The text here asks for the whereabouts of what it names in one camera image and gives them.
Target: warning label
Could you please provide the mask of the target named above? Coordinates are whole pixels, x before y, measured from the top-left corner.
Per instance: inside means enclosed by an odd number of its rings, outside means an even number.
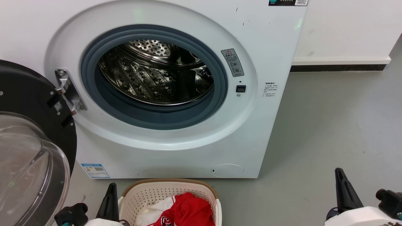
[[[275,82],[264,82],[263,97],[274,97],[277,90],[278,85]]]
[[[237,54],[234,51],[234,49],[224,49],[221,51],[221,53],[225,57],[226,62],[228,63],[231,69],[232,76],[233,77],[244,76],[242,64],[240,63],[240,60],[237,57]]]

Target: stainless steel drum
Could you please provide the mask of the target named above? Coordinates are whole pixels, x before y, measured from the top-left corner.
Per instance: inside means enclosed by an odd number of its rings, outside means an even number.
[[[182,105],[213,87],[206,65],[189,51],[157,40],[134,40],[109,50],[99,67],[125,95],[151,105]]]

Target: baseboard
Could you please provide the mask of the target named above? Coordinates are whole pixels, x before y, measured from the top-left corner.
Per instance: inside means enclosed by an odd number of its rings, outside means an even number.
[[[382,71],[386,64],[295,65],[290,72]]]
[[[293,59],[293,66],[299,65],[364,65],[364,64],[389,64],[389,56],[383,58],[352,58],[352,59]]]
[[[293,61],[290,72],[339,72],[339,71],[382,71],[391,62],[386,59],[354,59],[354,60],[313,60]]]

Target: gray rubber gasket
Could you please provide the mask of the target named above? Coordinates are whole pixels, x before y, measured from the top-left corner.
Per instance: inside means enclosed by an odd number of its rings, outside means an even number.
[[[97,63],[109,49],[138,39],[169,42],[195,54],[211,71],[213,89],[199,100],[181,106],[152,106],[121,94],[102,76]],[[186,33],[157,25],[124,26],[96,38],[82,57],[81,78],[103,110],[123,122],[149,129],[180,129],[202,122],[219,109],[228,90],[224,66],[210,48]]]

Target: white wall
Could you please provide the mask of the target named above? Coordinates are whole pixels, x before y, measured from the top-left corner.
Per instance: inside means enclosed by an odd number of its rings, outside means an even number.
[[[310,0],[293,65],[388,64],[402,0]]]

